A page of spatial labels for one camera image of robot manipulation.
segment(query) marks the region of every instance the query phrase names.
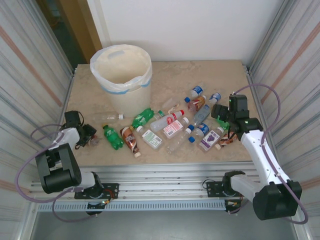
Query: trash bin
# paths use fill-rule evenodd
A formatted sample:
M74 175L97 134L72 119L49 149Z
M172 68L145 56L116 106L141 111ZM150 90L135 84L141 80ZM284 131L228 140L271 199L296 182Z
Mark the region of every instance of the trash bin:
M122 44L101 49L91 58L90 70L117 113L135 117L150 107L152 63L142 48Z

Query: beige marble surface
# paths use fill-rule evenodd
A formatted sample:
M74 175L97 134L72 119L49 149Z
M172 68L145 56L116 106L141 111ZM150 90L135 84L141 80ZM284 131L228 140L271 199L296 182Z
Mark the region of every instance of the beige marble surface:
M188 113L183 99L186 92L197 83L206 83L207 89L204 91L204 95L219 92L222 96L220 104L223 105L228 105L230 93L248 84L242 63L239 60L153 62L152 67L151 108L158 110L165 100L176 95L180 98L181 102L179 109L185 110L187 117L191 117L191 115ZM248 98L250 117L258 118L250 89L247 88L242 93L246 94ZM251 160L247 150L239 141L228 145L220 151L212 148L207 153L203 153L197 144L187 142L175 154L169 155L163 146L159 151L154 151L136 134L137 144L142 154L140 157L135 158L126 145L119 150L114 150L104 138L101 125L95 124L92 121L92 114L112 111L113 108L109 104L107 95L91 74L88 64L79 65L76 70L67 110L80 111L84 116L85 123L95 127L97 129L97 136L100 138L97 146L87 145L74 151L75 158L80 166ZM124 121L110 125L119 131L131 122L132 119L125 119Z

